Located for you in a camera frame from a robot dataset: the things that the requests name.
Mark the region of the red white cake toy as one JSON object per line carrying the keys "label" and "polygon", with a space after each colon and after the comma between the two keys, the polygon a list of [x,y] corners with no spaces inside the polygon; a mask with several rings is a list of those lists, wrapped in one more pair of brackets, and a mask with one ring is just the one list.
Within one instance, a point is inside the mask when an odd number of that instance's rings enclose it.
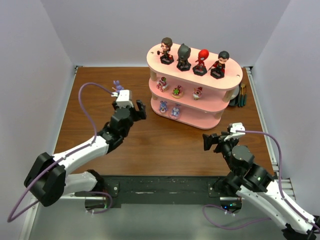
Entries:
{"label": "red white cake toy", "polygon": [[167,79],[162,76],[158,81],[157,81],[157,85],[156,88],[160,91],[160,92],[165,92],[166,90],[169,89],[169,84],[167,83]]}

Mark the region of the pink donut toy green star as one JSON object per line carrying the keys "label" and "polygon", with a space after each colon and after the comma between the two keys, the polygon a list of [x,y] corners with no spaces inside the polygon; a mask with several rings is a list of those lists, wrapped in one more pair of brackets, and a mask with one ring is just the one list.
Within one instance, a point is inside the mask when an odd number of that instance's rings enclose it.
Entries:
{"label": "pink donut toy green star", "polygon": [[172,97],[179,99],[184,95],[184,88],[181,85],[177,85],[172,91]]}

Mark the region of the pink yellow character toy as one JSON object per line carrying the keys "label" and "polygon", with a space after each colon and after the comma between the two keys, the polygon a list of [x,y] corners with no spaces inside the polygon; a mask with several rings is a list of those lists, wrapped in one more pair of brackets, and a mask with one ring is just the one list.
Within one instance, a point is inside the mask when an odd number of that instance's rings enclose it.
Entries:
{"label": "pink yellow character toy", "polygon": [[202,87],[197,87],[194,88],[192,96],[194,100],[199,100],[202,98],[203,95],[203,88]]}

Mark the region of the brown-haired hero figurine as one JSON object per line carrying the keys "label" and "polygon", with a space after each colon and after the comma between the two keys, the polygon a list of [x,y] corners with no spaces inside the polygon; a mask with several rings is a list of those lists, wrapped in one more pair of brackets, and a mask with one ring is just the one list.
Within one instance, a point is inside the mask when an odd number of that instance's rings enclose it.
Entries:
{"label": "brown-haired hero figurine", "polygon": [[170,54],[173,41],[170,37],[164,37],[161,40],[160,48],[161,50],[157,51],[157,55],[160,56],[160,62],[165,65],[170,65],[174,62],[173,56]]}

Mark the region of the red spider hero figurine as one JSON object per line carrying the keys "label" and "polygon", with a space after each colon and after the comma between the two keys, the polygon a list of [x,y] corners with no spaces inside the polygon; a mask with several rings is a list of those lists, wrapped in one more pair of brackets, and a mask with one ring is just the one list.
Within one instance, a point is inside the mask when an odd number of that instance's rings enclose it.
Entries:
{"label": "red spider hero figurine", "polygon": [[207,49],[202,49],[198,53],[197,64],[192,68],[193,73],[198,76],[203,76],[207,73],[207,68],[205,66],[205,60],[209,57],[209,51]]}

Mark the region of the black bat-masked figurine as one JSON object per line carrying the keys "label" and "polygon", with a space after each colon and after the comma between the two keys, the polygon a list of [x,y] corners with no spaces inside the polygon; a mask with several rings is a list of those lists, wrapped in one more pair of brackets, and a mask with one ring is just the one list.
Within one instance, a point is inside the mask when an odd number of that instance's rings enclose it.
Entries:
{"label": "black bat-masked figurine", "polygon": [[177,51],[177,65],[176,67],[182,71],[189,71],[191,68],[191,64],[189,63],[189,57],[191,55],[191,48],[184,43],[180,45]]}

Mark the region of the black-haired figurine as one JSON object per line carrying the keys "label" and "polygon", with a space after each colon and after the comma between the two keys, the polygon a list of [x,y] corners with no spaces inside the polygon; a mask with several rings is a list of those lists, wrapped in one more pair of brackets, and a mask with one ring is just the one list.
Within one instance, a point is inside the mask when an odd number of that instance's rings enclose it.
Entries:
{"label": "black-haired figurine", "polygon": [[215,79],[222,79],[225,77],[226,62],[229,60],[230,54],[223,50],[218,54],[217,60],[209,68],[210,75]]}

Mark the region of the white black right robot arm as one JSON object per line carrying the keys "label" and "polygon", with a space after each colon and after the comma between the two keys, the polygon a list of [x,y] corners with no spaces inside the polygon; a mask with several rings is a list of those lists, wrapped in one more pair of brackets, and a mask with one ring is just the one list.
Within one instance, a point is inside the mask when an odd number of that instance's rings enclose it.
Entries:
{"label": "white black right robot arm", "polygon": [[203,134],[203,148],[222,154],[230,172],[209,184],[209,189],[227,196],[236,195],[263,212],[287,240],[315,240],[320,235],[320,218],[302,209],[283,190],[280,182],[254,162],[247,146],[231,132]]}

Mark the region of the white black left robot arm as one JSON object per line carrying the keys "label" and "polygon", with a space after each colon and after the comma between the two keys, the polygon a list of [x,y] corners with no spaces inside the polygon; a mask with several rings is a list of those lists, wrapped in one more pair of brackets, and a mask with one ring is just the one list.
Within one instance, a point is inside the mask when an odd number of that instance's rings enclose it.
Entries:
{"label": "white black left robot arm", "polygon": [[40,154],[31,167],[24,186],[44,206],[57,202],[61,196],[78,192],[102,194],[105,181],[95,170],[74,174],[74,170],[119,147],[128,136],[134,122],[147,117],[146,106],[141,100],[137,106],[120,107],[113,102],[115,109],[110,121],[92,138],[67,151],[50,155]]}

